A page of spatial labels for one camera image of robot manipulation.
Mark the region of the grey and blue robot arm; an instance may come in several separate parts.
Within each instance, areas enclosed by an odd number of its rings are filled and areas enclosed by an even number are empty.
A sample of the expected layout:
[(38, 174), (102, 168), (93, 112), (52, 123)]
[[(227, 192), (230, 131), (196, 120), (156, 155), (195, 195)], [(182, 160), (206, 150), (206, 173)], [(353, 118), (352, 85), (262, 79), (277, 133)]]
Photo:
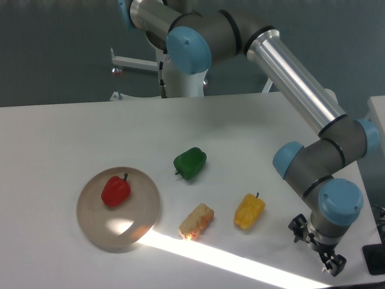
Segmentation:
[(354, 183), (334, 174), (374, 150), (380, 136), (365, 119), (352, 120), (282, 43), (267, 21), (243, 11), (220, 10), (211, 17), (195, 12), (189, 1), (119, 1), (127, 28), (146, 33), (158, 49), (157, 71), (163, 98), (203, 95), (203, 80), (215, 63), (240, 54), (257, 63), (316, 132), (310, 146), (282, 146), (273, 166), (310, 208), (306, 219), (289, 224), (296, 241), (319, 254), (327, 272), (345, 267), (334, 250), (363, 206)]

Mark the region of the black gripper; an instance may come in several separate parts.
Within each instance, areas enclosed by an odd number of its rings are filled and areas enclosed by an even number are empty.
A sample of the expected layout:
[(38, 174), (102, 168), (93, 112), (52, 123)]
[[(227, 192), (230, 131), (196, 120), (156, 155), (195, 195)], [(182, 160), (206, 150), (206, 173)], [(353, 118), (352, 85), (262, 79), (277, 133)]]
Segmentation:
[(339, 244), (338, 237), (328, 237), (315, 229), (310, 220), (306, 220), (303, 214), (297, 215), (288, 225), (294, 235), (294, 242), (303, 241), (319, 253), (323, 271), (332, 276), (337, 276), (343, 271), (347, 260), (339, 254), (335, 254), (334, 249)]

